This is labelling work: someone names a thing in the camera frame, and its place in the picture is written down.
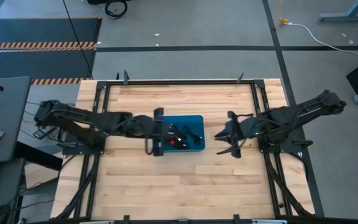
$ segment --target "floor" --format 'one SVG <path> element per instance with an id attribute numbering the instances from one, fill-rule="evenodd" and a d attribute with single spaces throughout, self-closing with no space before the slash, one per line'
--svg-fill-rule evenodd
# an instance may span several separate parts
<path id="1" fill-rule="evenodd" d="M 65 17 L 61 1 L 5 0 L 0 17 Z M 95 79 L 114 79 L 117 72 L 128 71 L 131 79 L 140 78 L 281 78 L 291 101 L 300 103 L 324 89 L 336 92 L 347 102 L 343 114 L 319 118 L 304 127 L 321 203 L 327 217 L 358 218 L 358 105 L 352 102 L 353 89 L 346 75 L 358 67 L 358 56 L 337 51 L 283 50 L 285 62 L 279 64 L 265 13 L 266 1 L 256 0 L 131 0 L 127 14 L 109 20 L 103 6 L 86 1 L 66 0 L 72 17 L 103 18 L 93 67 Z M 268 0 L 281 46 L 318 46 L 300 27 L 281 26 L 275 9 L 280 0 Z M 290 22 L 308 26 L 313 34 L 335 46 L 358 46 L 358 22 L 321 23 L 320 13 L 343 12 L 354 0 L 287 0 L 280 15 Z M 164 46 L 256 46 L 260 50 L 211 50 L 170 48 L 155 51 L 144 47 Z M 29 101 L 59 99 L 74 103 L 78 85 L 33 86 Z M 27 105 L 27 111 L 36 111 Z M 23 123 L 28 133 L 35 131 Z M 47 146 L 50 141 L 35 141 L 21 133 L 19 140 L 32 146 Z M 52 199 L 49 184 L 24 197 L 24 204 Z M 28 221 L 46 220 L 52 204 L 23 210 Z"/>

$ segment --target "wooden tabletop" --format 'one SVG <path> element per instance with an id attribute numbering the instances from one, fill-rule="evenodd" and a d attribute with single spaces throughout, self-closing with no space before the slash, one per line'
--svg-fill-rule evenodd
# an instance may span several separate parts
<path id="1" fill-rule="evenodd" d="M 78 108 L 92 110 L 96 82 L 81 82 Z M 280 79 L 265 79 L 265 86 L 270 107 L 286 105 Z M 165 115 L 202 115 L 205 150 L 154 157 L 144 152 L 143 139 L 108 137 L 99 165 L 92 220 L 122 220 L 124 215 L 131 220 L 230 219 L 234 214 L 274 217 L 257 140 L 247 140 L 240 159 L 230 153 L 216 155 L 229 146 L 213 139 L 228 121 L 227 111 L 255 113 L 249 85 L 130 85 L 110 90 L 108 111 L 152 116 L 158 107 L 165 109 Z M 76 156 L 62 170 L 51 217 L 58 215 L 77 191 L 82 162 L 83 156 Z M 288 154 L 282 154 L 282 164 L 288 188 L 313 213 L 303 164 Z M 281 191 L 276 189 L 282 202 Z M 83 215 L 87 195 L 85 192 Z"/>

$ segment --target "yellow object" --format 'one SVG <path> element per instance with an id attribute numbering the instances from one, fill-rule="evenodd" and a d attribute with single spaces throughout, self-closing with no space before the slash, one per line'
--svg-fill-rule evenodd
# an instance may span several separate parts
<path id="1" fill-rule="evenodd" d="M 280 1 L 280 4 L 278 5 L 278 7 L 277 7 L 277 9 L 276 9 L 277 18 L 278 18 L 278 20 L 279 20 L 282 24 L 288 22 L 288 19 L 281 18 L 281 17 L 278 15 L 278 13 L 279 13 L 280 10 L 281 10 L 281 6 L 283 5 L 283 3 L 284 3 L 284 0 L 281 0 L 281 1 Z"/>

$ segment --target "blue container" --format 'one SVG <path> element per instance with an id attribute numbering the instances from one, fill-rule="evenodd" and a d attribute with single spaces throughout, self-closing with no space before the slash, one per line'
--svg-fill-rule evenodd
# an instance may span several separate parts
<path id="1" fill-rule="evenodd" d="M 188 136 L 186 142 L 190 145 L 189 149 L 177 149 L 163 142 L 164 152 L 200 152 L 205 149 L 204 119 L 201 115 L 163 116 L 163 120 L 166 123 L 174 124 L 181 132 L 187 125 L 194 134 L 202 137 L 201 144 L 196 145 L 193 138 Z"/>

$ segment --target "white cable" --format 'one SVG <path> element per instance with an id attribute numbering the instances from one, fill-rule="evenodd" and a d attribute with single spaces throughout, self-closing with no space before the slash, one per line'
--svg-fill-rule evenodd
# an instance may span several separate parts
<path id="1" fill-rule="evenodd" d="M 327 46 L 327 47 L 330 47 L 330 48 L 332 48 L 332 49 L 341 51 L 341 52 L 348 52 L 348 53 L 352 53 L 352 54 L 358 55 L 357 52 L 353 52 L 353 51 L 351 51 L 351 50 L 338 49 L 338 48 L 336 48 L 336 47 L 333 47 L 333 46 L 331 46 L 331 45 L 328 45 L 328 44 L 326 44 L 326 43 L 321 42 L 320 40 L 316 39 L 316 38 L 314 37 L 314 35 L 311 33 L 311 31 L 309 30 L 309 28 L 307 28 L 307 27 L 304 26 L 304 25 L 301 25 L 301 24 L 293 24 L 293 23 L 284 23 L 284 25 L 303 27 L 303 28 L 305 28 L 305 29 L 309 32 L 309 34 L 311 35 L 311 37 L 314 38 L 314 40 L 317 41 L 318 43 L 323 44 L 323 45 L 325 45 L 325 46 Z"/>

